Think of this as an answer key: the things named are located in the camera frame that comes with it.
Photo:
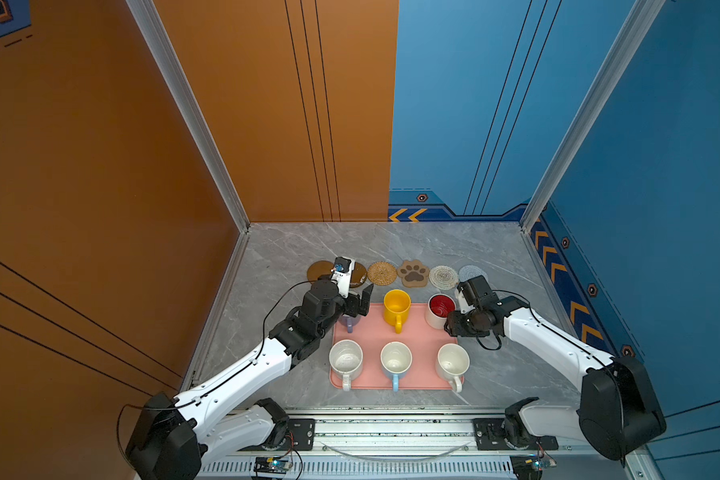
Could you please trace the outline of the woven rattan round coaster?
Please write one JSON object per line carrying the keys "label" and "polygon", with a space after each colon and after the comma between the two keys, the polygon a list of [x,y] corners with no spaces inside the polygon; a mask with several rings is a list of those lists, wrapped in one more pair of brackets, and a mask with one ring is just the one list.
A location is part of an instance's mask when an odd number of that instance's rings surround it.
{"label": "woven rattan round coaster", "polygon": [[368,267],[367,277],[374,285],[388,286],[398,278],[397,267],[386,261],[375,262]]}

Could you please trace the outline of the white mug red inside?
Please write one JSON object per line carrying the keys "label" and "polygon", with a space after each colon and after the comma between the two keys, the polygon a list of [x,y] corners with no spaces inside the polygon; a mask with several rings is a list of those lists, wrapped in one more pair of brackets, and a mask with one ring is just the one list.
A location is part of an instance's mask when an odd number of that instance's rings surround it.
{"label": "white mug red inside", "polygon": [[425,321],[431,328],[443,330],[448,315],[455,309],[455,301],[450,296],[435,294],[427,302]]}

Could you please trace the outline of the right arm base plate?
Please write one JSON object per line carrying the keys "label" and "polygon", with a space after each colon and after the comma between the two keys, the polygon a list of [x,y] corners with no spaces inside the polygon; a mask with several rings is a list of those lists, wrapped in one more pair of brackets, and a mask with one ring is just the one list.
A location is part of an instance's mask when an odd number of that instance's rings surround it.
{"label": "right arm base plate", "polygon": [[533,436],[525,427],[506,418],[476,418],[472,420],[472,426],[480,451],[559,449],[555,437]]}

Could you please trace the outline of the matte brown wooden coaster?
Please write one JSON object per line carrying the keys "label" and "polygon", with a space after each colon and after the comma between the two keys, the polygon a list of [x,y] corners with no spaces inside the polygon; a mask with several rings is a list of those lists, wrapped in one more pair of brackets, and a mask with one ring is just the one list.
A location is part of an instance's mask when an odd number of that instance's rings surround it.
{"label": "matte brown wooden coaster", "polygon": [[331,278],[333,274],[334,263],[328,260],[320,260],[311,264],[307,269],[307,280],[314,283],[321,277],[327,276]]}

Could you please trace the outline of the glossy dark wooden coaster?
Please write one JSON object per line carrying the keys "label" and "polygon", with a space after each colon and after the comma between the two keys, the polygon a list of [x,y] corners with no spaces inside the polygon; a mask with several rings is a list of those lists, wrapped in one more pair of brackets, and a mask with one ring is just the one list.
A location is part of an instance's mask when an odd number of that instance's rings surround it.
{"label": "glossy dark wooden coaster", "polygon": [[362,286],[367,280],[367,269],[360,263],[355,262],[350,279],[350,287],[358,288]]}

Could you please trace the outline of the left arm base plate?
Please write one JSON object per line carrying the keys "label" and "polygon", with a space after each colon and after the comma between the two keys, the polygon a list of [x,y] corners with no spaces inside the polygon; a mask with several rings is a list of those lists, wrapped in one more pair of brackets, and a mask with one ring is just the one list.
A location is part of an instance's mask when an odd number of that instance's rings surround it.
{"label": "left arm base plate", "polygon": [[248,446],[243,451],[286,451],[295,447],[297,451],[311,451],[315,440],[316,420],[314,418],[291,418],[286,428],[265,441],[264,444]]}

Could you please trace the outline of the cork paw print coaster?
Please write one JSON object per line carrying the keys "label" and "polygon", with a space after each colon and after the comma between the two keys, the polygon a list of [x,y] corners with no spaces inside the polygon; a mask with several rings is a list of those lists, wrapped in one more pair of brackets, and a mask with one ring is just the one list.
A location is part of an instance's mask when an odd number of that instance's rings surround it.
{"label": "cork paw print coaster", "polygon": [[398,268],[397,274],[405,288],[423,288],[428,284],[430,269],[420,260],[405,260]]}

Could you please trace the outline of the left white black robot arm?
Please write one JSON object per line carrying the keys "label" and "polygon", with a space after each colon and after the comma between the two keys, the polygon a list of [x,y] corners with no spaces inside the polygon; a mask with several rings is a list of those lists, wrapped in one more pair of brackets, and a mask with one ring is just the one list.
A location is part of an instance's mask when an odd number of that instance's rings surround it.
{"label": "left white black robot arm", "polygon": [[197,387],[173,397],[160,392],[140,406],[130,439],[118,445],[126,463],[141,479],[194,479],[227,453],[277,446],[289,417],[274,400],[240,414],[233,409],[306,360],[341,317],[367,315],[372,292],[353,293],[328,278],[312,283],[301,305],[241,360]]}

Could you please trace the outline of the white rainbow stitched coaster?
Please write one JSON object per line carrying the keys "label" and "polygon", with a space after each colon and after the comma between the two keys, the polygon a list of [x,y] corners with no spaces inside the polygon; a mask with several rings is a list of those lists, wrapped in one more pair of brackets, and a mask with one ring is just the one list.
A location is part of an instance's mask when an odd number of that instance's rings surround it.
{"label": "white rainbow stitched coaster", "polygon": [[429,283],[439,290],[452,290],[459,283],[459,275],[449,266],[438,265],[430,269]]}

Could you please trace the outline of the yellow mug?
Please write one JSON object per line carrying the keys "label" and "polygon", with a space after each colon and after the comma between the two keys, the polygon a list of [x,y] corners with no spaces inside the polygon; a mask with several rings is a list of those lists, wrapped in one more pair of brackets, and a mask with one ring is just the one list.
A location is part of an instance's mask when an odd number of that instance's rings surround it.
{"label": "yellow mug", "polygon": [[392,326],[396,334],[401,334],[411,308],[411,298],[403,290],[394,289],[387,292],[383,299],[383,319]]}

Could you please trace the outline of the purple mug white inside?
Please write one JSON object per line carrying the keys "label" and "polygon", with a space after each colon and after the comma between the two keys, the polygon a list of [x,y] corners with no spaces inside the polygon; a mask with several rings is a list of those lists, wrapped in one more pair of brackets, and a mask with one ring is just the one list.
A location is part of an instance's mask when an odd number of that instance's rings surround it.
{"label": "purple mug white inside", "polygon": [[352,317],[343,315],[339,318],[338,323],[343,326],[343,328],[349,333],[352,334],[355,327],[359,324],[359,322],[362,320],[361,316]]}

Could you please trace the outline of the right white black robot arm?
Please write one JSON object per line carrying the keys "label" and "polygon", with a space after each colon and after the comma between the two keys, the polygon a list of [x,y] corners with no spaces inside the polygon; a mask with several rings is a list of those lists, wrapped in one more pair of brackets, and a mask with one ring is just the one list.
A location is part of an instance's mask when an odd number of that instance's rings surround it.
{"label": "right white black robot arm", "polygon": [[458,304],[444,329],[452,337],[517,343],[563,375],[579,393],[574,407],[542,405],[528,397],[506,408],[505,442],[526,449],[538,438],[587,442],[610,460],[626,456],[664,434],[665,416],[644,365],[634,357],[598,350],[538,316],[527,299],[496,292],[482,276],[455,289]]}

